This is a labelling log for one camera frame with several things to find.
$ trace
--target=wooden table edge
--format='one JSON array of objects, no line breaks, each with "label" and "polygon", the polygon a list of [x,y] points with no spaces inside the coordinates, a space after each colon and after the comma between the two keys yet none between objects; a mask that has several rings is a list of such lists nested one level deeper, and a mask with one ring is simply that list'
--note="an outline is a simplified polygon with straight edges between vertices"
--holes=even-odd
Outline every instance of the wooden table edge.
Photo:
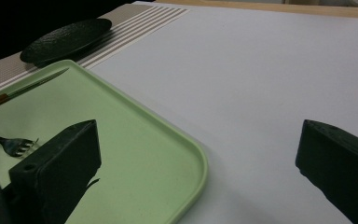
[{"label": "wooden table edge", "polygon": [[208,0],[156,0],[155,2],[197,7],[232,7],[252,10],[267,10],[289,13],[358,18],[358,7],[304,6],[289,4],[267,4],[229,1],[226,2]]}]

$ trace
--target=beige stripe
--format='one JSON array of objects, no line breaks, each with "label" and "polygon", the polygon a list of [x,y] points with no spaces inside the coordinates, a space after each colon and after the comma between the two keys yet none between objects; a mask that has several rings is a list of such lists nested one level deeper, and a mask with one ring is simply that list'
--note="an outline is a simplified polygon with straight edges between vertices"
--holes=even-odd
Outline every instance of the beige stripe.
[{"label": "beige stripe", "polygon": [[143,27],[143,29],[140,30],[140,32],[138,32],[136,35],[132,35],[131,38],[126,38],[124,42],[119,43],[118,45],[114,45],[113,48],[104,51],[102,54],[99,54],[96,58],[87,61],[85,63],[82,63],[82,66],[84,67],[88,67],[90,65],[92,65],[94,62],[98,62],[101,59],[105,58],[106,56],[110,56],[113,52],[127,46],[130,42],[136,40],[137,38],[142,37],[143,35],[149,33],[150,31],[156,29],[157,27],[159,27],[161,24],[169,21],[170,19],[182,14],[183,12],[185,12],[186,10],[182,10],[182,9],[176,9],[173,14],[170,15],[166,15],[165,17],[159,18],[158,23],[150,23],[147,26]]},{"label": "beige stripe", "polygon": [[161,10],[164,10],[166,8],[164,7],[151,7],[149,8],[148,10],[122,22],[121,24],[119,24],[117,27],[117,30],[121,30],[122,28],[125,28],[127,27],[127,24],[128,23],[134,23],[134,22],[137,22],[138,20],[142,20],[143,18],[147,17],[148,15],[150,14],[154,14],[156,11],[161,11]]},{"label": "beige stripe", "polygon": [[165,16],[169,13],[173,13],[176,10],[176,8],[163,8],[163,10],[156,11],[153,14],[147,14],[146,17],[140,18],[140,20],[137,20],[132,23],[132,25],[127,25],[124,29],[125,31],[133,30],[136,27],[142,27],[143,24],[151,23],[155,20],[158,20],[160,17]]},{"label": "beige stripe", "polygon": [[[167,8],[159,8],[158,9],[158,11],[161,11],[161,10],[162,10],[162,12],[164,12],[164,11],[167,11]],[[135,33],[135,31],[136,31],[134,29],[134,27],[139,28],[139,27],[142,27],[144,25],[144,23],[147,24],[148,22],[149,23],[153,22],[153,21],[141,20],[138,24],[133,24],[136,21],[138,21],[138,20],[132,20],[132,23],[125,22],[126,26],[121,28],[121,29],[120,29],[120,27],[118,27],[118,28],[114,27],[112,29],[113,38],[109,38],[109,36],[108,36],[108,37],[103,39],[103,41],[104,40],[109,41],[108,43],[103,43],[102,46],[98,47],[93,52],[89,52],[89,56],[87,56],[86,58],[80,59],[78,62],[83,63],[85,61],[88,61],[88,60],[96,57],[96,55],[103,53],[106,49],[112,48],[117,42],[122,41],[122,39],[128,38],[128,35],[133,35],[131,32]]]},{"label": "beige stripe", "polygon": [[121,23],[130,20],[132,17],[135,17],[150,8],[151,6],[126,4],[102,15],[100,18],[106,18],[113,23],[113,26],[119,26]]}]

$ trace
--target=dark background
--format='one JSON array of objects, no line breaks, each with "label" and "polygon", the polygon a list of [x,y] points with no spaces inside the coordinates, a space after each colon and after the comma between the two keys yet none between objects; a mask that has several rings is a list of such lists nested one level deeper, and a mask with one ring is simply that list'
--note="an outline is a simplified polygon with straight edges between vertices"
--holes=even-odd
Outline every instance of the dark background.
[{"label": "dark background", "polygon": [[129,0],[0,1],[0,59],[64,25],[98,18]]}]

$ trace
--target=black plate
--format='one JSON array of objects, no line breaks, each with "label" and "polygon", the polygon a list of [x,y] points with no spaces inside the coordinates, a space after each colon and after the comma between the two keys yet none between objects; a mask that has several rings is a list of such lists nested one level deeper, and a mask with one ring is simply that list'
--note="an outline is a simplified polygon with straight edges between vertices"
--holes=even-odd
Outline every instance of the black plate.
[{"label": "black plate", "polygon": [[66,25],[34,41],[22,51],[20,59],[33,64],[66,59],[97,42],[111,27],[112,22],[108,19],[91,19]]}]

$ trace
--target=table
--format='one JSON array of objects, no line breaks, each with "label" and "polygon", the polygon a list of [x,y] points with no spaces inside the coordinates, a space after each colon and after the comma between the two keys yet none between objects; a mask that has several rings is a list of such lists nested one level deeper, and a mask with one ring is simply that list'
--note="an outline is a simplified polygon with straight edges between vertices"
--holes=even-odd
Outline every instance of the table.
[{"label": "table", "polygon": [[165,3],[133,5],[189,11],[89,70],[204,146],[180,223],[350,223],[295,158],[304,119],[358,136],[358,8]]}]

